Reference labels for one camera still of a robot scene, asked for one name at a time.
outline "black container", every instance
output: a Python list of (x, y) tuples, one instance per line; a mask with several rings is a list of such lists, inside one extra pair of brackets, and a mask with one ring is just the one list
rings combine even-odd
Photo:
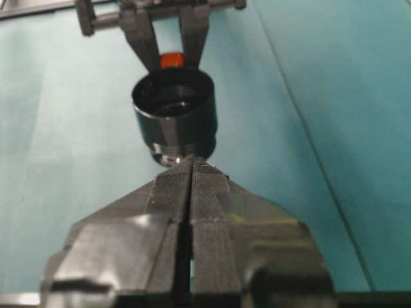
[(168, 68), (150, 73), (132, 93), (143, 139), (164, 166), (214, 151), (217, 118), (212, 79), (198, 69)]

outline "red cap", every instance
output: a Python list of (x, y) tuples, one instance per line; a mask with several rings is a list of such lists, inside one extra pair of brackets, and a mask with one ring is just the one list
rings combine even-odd
[(161, 55), (161, 68), (184, 66), (183, 53), (165, 53)]

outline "teal tablecloth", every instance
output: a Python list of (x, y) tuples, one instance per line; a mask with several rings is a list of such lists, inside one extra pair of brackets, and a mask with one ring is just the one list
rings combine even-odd
[[(162, 52), (181, 49), (177, 20), (155, 29)], [(210, 163), (307, 222), (339, 291), (411, 289), (410, 31), (400, 0), (249, 0), (211, 17)], [(163, 168), (119, 29), (85, 38), (74, 10), (1, 21), (0, 59), (0, 292), (34, 291), (72, 223)]]

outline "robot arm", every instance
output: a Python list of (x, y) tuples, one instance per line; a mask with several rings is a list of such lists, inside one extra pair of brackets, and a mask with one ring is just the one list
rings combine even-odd
[(130, 47), (151, 72), (160, 68), (160, 54), (152, 21), (180, 19), (185, 64), (198, 67), (209, 28), (209, 12), (234, 6), (242, 9), (245, 0), (119, 0), (119, 12), (97, 16), (91, 0), (76, 0), (75, 6), (84, 35), (94, 30), (120, 26)]

